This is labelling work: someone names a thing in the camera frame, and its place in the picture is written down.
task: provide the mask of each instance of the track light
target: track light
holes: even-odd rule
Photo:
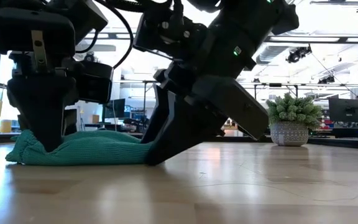
[[[84,60],[87,62],[97,62],[98,58],[94,55],[94,52],[87,52]]]
[[[335,77],[333,75],[330,75],[326,78],[322,78],[320,80],[318,80],[318,84],[328,84],[328,83],[334,83],[335,82]]]
[[[298,47],[295,50],[290,50],[290,55],[285,59],[288,63],[297,63],[306,55],[312,53],[310,44],[308,47]]]

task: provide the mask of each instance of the window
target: window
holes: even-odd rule
[[[1,111],[0,119],[17,120],[17,115],[19,114],[19,111],[9,104],[6,90],[0,88],[0,97],[1,95],[2,95],[2,111]]]
[[[0,60],[0,83],[7,84],[12,78],[13,60],[9,59],[9,54],[1,55]]]

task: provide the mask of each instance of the metal bracket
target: metal bracket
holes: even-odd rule
[[[41,30],[32,30],[32,48],[34,50],[35,64],[37,70],[47,69],[47,54],[45,52],[44,37]]]

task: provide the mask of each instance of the ceiling light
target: ceiling light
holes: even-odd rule
[[[358,1],[310,1],[310,4],[322,6],[358,6]]]
[[[339,37],[270,37],[271,42],[337,42]]]
[[[142,80],[115,80],[114,83],[143,83]]]
[[[285,59],[288,63],[296,63],[301,58],[312,53],[311,47],[298,47],[295,50],[291,50],[289,56]]]
[[[137,28],[133,27],[132,33],[135,35]],[[116,34],[127,34],[128,30],[125,27],[105,27],[101,33],[116,33]]]
[[[328,83],[334,83],[334,82],[335,82],[335,78],[332,75],[318,80],[318,84],[328,84]]]
[[[116,34],[118,39],[129,39],[129,34]]]
[[[129,98],[130,99],[141,99],[141,100],[143,100],[144,98],[146,98],[146,99],[155,99],[155,97],[152,97],[152,96],[146,96],[146,97],[144,97],[144,96],[130,96]]]
[[[87,34],[86,39],[93,39],[94,34]],[[98,34],[98,38],[109,38],[109,34]]]
[[[272,47],[307,47],[308,44],[294,44],[294,43],[278,43],[278,42],[272,42],[267,43],[267,46]]]

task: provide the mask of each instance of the screw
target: screw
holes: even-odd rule
[[[185,36],[186,38],[189,38],[190,36],[190,32],[188,32],[187,30],[183,33],[183,36]]]
[[[168,29],[169,23],[168,22],[162,22],[162,28]]]

